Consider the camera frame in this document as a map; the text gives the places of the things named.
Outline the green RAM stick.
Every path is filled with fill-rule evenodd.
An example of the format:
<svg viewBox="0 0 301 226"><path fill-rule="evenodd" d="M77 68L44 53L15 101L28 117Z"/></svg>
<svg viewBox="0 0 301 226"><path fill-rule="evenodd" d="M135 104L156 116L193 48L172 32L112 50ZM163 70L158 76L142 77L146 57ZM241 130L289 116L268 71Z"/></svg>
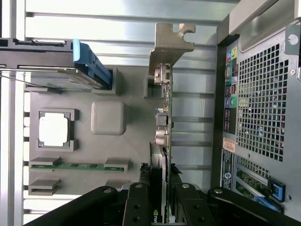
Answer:
<svg viewBox="0 0 301 226"><path fill-rule="evenodd" d="M104 164L95 163L68 163L59 162L53 165L31 165L31 169L38 170L94 170L94 171L117 171L123 172L122 167L106 167Z"/></svg>

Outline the orange warning sticker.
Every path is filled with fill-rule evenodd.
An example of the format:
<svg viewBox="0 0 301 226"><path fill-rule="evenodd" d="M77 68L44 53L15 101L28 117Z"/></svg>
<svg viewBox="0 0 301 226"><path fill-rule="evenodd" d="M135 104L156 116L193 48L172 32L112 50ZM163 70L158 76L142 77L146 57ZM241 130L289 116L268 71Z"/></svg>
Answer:
<svg viewBox="0 0 301 226"><path fill-rule="evenodd" d="M236 149L236 141L231 138L224 137L222 142L223 149L234 153Z"/></svg>

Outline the blue slot retention clip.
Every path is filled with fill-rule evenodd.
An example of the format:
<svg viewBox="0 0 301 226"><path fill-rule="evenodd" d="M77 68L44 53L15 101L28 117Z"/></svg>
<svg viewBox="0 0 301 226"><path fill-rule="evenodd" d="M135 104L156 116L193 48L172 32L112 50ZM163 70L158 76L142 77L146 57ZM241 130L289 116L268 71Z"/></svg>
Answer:
<svg viewBox="0 0 301 226"><path fill-rule="evenodd" d="M269 197L255 196L253 200L271 210L277 211L279 213L284 213L284 207Z"/></svg>
<svg viewBox="0 0 301 226"><path fill-rule="evenodd" d="M268 180L268 186L267 186L268 194L271 197L275 198L278 202L285 202L285 189L286 189L285 184L273 177L268 177L267 180Z"/></svg>

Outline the gray parts rack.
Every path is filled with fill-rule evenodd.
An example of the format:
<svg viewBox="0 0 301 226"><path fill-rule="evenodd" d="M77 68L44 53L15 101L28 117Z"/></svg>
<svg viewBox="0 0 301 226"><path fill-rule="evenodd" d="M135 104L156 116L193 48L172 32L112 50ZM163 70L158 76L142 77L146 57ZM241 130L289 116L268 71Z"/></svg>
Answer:
<svg viewBox="0 0 301 226"><path fill-rule="evenodd" d="M161 90L145 67L116 67L113 73L112 90L31 93L29 195L82 195L99 186L138 181L141 164L150 161ZM41 145L39 120L45 113L63 113L69 119L63 147ZM59 162L104 164L124 171L31 169L33 164Z"/></svg>

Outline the silver CPU chip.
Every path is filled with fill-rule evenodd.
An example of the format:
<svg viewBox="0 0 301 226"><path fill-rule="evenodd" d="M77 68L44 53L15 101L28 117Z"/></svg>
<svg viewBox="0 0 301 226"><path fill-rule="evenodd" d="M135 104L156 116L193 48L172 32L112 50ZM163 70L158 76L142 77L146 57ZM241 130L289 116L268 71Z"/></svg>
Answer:
<svg viewBox="0 0 301 226"><path fill-rule="evenodd" d="M45 113L39 120L39 141L42 146L63 147L68 141L69 119L63 113Z"/></svg>

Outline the black open PC case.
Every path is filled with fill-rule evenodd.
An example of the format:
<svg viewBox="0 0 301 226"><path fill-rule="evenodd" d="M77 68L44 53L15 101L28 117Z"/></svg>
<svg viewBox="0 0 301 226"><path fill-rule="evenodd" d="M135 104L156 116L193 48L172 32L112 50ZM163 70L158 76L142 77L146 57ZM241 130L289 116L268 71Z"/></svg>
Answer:
<svg viewBox="0 0 301 226"><path fill-rule="evenodd" d="M285 202L268 177L285 184ZM239 0L217 27L211 184L269 197L301 222L301 0Z"/></svg>

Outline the blue plastic disk carrier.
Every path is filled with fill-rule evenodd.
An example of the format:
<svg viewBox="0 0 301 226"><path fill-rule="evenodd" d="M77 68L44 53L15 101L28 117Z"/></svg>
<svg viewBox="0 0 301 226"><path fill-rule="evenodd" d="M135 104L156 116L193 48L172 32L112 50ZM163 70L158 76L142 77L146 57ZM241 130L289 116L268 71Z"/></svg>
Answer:
<svg viewBox="0 0 301 226"><path fill-rule="evenodd" d="M72 40L73 62L96 85L103 89L112 89L112 73L101 63L89 45L79 39Z"/></svg>

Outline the hard disk with blue label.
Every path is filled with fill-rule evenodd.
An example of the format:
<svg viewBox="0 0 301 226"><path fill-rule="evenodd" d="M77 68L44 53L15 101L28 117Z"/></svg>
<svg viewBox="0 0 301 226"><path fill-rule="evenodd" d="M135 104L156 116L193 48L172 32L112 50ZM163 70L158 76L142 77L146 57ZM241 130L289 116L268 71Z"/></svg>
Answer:
<svg viewBox="0 0 301 226"><path fill-rule="evenodd" d="M87 91L100 85L85 66L73 61L73 43L20 41L0 38L0 77L56 90Z"/></svg>

